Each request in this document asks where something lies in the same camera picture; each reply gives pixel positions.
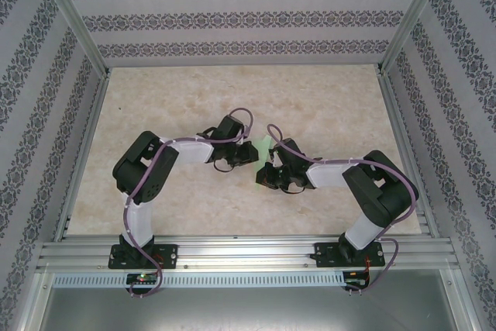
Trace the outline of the light green paper sheet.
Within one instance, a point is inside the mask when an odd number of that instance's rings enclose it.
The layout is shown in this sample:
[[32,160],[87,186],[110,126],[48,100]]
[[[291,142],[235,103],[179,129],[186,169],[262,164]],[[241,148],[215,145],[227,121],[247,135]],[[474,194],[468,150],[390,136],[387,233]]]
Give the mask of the light green paper sheet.
[[257,174],[257,172],[265,166],[265,163],[272,162],[270,159],[271,144],[272,139],[268,135],[253,141],[253,145],[258,152],[258,160],[254,164],[254,174]]

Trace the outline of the grey sheet metal tray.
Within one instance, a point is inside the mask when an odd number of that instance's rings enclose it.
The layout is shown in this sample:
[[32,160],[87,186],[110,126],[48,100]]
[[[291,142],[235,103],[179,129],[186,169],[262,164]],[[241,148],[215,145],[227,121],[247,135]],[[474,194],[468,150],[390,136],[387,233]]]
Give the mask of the grey sheet metal tray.
[[337,288],[53,291],[42,331],[456,331],[441,298],[349,296]]

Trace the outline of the circuit board with green light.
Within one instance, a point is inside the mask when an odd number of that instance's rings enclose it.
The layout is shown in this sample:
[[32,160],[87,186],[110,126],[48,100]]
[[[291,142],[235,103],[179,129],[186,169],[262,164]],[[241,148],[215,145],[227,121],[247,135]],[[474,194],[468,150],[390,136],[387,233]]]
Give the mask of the circuit board with green light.
[[127,285],[153,286],[157,284],[158,276],[151,273],[131,273],[126,276]]

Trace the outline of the long aluminium mounting rail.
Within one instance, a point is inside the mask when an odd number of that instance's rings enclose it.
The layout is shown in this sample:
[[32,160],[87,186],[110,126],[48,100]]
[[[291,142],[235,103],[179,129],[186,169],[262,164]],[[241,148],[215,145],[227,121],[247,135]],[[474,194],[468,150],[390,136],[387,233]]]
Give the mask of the long aluminium mounting rail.
[[[310,271],[314,245],[337,236],[157,236],[156,243],[178,245],[177,271]],[[117,236],[68,236],[44,243],[36,271],[104,272]],[[395,270],[451,269],[460,266],[449,238],[429,235],[389,236],[384,257]]]

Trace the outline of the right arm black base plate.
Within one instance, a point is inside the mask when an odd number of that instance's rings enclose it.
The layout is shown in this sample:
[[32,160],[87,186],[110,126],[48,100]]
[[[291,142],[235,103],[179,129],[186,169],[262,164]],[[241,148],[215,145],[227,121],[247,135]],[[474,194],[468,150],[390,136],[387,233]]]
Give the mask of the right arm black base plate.
[[372,242],[363,250],[356,250],[348,243],[316,243],[310,258],[317,267],[383,267],[384,253],[380,243]]

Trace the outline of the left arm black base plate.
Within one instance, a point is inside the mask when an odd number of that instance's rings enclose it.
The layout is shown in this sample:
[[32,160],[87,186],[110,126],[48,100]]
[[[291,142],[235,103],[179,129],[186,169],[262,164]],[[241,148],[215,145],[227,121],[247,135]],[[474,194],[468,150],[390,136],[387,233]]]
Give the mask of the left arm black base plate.
[[[169,270],[176,268],[177,245],[154,244],[152,247],[144,247],[143,250],[150,256],[161,269]],[[112,245],[108,268],[117,270],[131,269],[156,269],[156,265],[143,256],[135,247],[125,247],[120,244]]]

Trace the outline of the aluminium table side rail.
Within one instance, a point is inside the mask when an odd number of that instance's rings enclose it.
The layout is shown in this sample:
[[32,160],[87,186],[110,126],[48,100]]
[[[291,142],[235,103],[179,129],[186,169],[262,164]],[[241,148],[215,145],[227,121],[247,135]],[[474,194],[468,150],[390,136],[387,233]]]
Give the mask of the aluminium table side rail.
[[81,138],[81,143],[79,144],[77,156],[75,157],[74,167],[72,169],[69,184],[63,199],[62,209],[60,210],[57,224],[55,226],[55,230],[53,231],[53,242],[60,242],[65,237],[67,227],[70,224],[111,75],[112,69],[109,68],[95,90],[90,111],[88,112],[87,121],[85,123],[83,136]]
[[432,214],[429,199],[425,193],[424,184],[415,161],[412,146],[409,142],[407,130],[405,124],[403,123],[391,83],[388,77],[381,73],[377,75],[377,79],[380,85],[381,94],[383,95],[387,114],[391,122],[394,138],[398,146],[398,152],[401,158],[404,174],[415,184],[418,189],[418,201],[415,214],[421,222],[423,234],[425,234],[424,230],[426,229],[431,237],[440,238],[439,230]]

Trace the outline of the aluminium frame post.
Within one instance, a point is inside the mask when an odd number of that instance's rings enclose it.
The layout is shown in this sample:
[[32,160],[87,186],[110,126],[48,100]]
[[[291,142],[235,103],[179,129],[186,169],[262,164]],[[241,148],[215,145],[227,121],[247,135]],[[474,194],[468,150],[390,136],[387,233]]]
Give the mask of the aluminium frame post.
[[420,17],[428,0],[412,0],[398,29],[394,33],[381,62],[377,65],[382,76],[391,69],[397,55],[400,53],[409,33],[413,30],[415,23]]
[[96,69],[98,76],[105,77],[109,72],[109,67],[105,63],[102,54],[99,52],[73,1],[55,0],[55,2],[66,19],[67,24],[73,30],[86,56],[91,61],[92,66]]

